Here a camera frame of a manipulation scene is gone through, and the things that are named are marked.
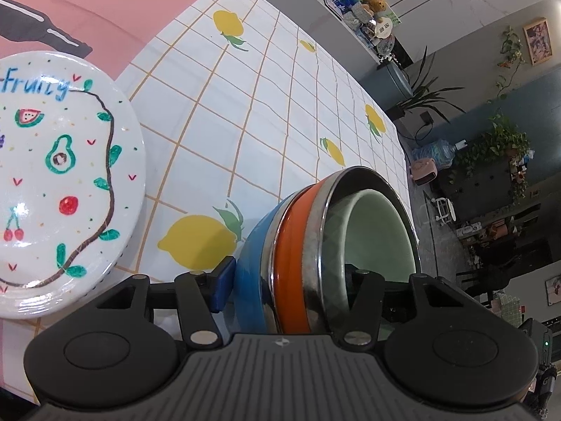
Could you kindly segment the blue steel bowl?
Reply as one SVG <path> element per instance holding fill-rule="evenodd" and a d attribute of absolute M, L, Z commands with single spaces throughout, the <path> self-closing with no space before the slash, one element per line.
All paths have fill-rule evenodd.
<path fill-rule="evenodd" d="M 274 254 L 283 220 L 307 190 L 297 191 L 265 215 L 248 235 L 239 253 L 233 299 L 239 328 L 249 334 L 276 334 L 279 322 L 274 299 Z"/>

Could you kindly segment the green ceramic bowl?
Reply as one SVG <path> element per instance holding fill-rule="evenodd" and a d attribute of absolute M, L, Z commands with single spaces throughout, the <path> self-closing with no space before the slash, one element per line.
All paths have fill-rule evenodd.
<path fill-rule="evenodd" d="M 371 169 L 342 171 L 328 199 L 322 235 L 320 295 L 327 325 L 338 332 L 351 310 L 348 264 L 387 282 L 418 272 L 413 225 L 397 193 Z"/>

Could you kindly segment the orange steel bowl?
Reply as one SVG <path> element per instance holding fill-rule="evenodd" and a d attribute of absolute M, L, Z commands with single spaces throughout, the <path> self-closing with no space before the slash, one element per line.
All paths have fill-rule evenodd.
<path fill-rule="evenodd" d="M 272 298 L 279 330 L 308 335 L 329 329 L 323 250 L 332 206 L 384 178 L 371 168 L 352 166 L 308 185 L 289 201 L 275 237 Z"/>

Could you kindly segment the white fruity ceramic plate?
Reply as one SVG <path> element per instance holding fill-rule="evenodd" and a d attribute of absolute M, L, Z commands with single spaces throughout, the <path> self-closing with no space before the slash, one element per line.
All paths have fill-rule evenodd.
<path fill-rule="evenodd" d="M 90 292 L 124 253 L 145 191 L 138 119 L 104 71 L 55 51 L 2 59 L 2 318 Z"/>

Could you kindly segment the white step stool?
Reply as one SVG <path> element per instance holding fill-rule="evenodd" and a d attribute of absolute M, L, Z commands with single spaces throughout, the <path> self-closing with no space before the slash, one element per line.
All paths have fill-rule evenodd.
<path fill-rule="evenodd" d="M 457 220 L 454 204 L 448 198 L 432 198 L 431 203 L 437 210 L 434 219 L 441 225 L 453 223 Z"/>

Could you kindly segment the pink space heater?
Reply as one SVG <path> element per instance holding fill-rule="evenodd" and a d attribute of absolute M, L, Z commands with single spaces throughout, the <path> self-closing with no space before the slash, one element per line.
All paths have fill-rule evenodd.
<path fill-rule="evenodd" d="M 414 160 L 410 165 L 410 177 L 416 185 L 427 185 L 437 177 L 437 164 L 433 158 Z"/>

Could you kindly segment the blue water jug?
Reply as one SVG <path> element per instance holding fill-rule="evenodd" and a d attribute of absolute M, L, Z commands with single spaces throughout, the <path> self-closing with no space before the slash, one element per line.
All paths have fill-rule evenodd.
<path fill-rule="evenodd" d="M 453 165 L 457 147 L 452 143 L 439 139 L 428 143 L 426 146 L 415 148 L 412 151 L 413 158 L 433 159 L 437 170 L 448 169 Z"/>

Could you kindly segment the trailing green shelf plant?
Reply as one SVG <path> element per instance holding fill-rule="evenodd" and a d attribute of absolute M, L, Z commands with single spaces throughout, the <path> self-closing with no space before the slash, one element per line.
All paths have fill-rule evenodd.
<path fill-rule="evenodd" d="M 458 149 L 452 163 L 450 183 L 459 176 L 472 178 L 481 169 L 507 162 L 510 176 L 508 190 L 512 203 L 520 203 L 526 197 L 527 165 L 533 158 L 530 140 L 525 132 L 502 113 L 490 117 L 492 127 L 477 134 L 467 146 Z"/>

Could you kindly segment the potted long-leaf plant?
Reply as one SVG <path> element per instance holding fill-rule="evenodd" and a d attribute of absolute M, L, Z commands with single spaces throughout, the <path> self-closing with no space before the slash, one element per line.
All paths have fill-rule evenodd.
<path fill-rule="evenodd" d="M 439 80 L 438 76 L 432 74 L 434 60 L 435 53 L 428 54 L 428 47 L 425 47 L 417 76 L 413 82 L 408 81 L 412 96 L 400 101 L 392 108 L 392 120 L 400 120 L 407 113 L 412 113 L 414 109 L 421 109 L 422 111 L 433 111 L 444 122 L 450 123 L 446 114 L 438 107 L 439 105 L 446 105 L 460 113 L 465 113 L 463 107 L 449 98 L 450 93 L 461 91 L 464 87 L 434 87 Z"/>

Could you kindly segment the checked lemon tablecloth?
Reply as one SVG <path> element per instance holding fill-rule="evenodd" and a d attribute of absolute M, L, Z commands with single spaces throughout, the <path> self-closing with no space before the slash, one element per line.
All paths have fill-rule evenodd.
<path fill-rule="evenodd" d="M 281 200 L 345 167 L 369 166 L 409 197 L 394 125 L 274 0 L 1 0 L 1 61 L 27 51 L 104 71 L 146 150 L 143 207 L 104 278 L 57 312 L 1 316 L 1 386 L 27 400 L 29 342 L 122 279 L 209 271 Z"/>

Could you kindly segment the grey-green trash bin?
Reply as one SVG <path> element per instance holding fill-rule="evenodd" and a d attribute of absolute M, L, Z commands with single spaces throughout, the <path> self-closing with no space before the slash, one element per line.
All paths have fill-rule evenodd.
<path fill-rule="evenodd" d="M 413 97 L 406 75 L 395 62 L 380 65 L 362 78 L 359 84 L 383 110 Z"/>

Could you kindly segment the teddy bear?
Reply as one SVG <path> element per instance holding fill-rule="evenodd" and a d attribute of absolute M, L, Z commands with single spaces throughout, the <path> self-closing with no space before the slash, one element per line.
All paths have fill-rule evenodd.
<path fill-rule="evenodd" d="M 385 0 L 365 0 L 365 4 L 375 19 L 380 19 L 389 9 Z"/>

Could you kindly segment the framed wall picture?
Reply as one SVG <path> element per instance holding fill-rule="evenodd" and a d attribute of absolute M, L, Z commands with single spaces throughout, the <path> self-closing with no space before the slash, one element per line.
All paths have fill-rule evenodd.
<path fill-rule="evenodd" d="M 523 28 L 528 45 L 530 63 L 535 66 L 544 63 L 553 56 L 552 41 L 546 18 L 540 18 Z"/>

